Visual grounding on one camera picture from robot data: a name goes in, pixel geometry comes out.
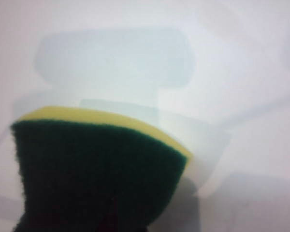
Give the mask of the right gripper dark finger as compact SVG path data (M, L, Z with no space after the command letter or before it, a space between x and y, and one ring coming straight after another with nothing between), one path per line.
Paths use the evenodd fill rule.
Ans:
M119 231L119 202L117 196L111 198L110 207L105 216L103 223L104 232L118 232Z

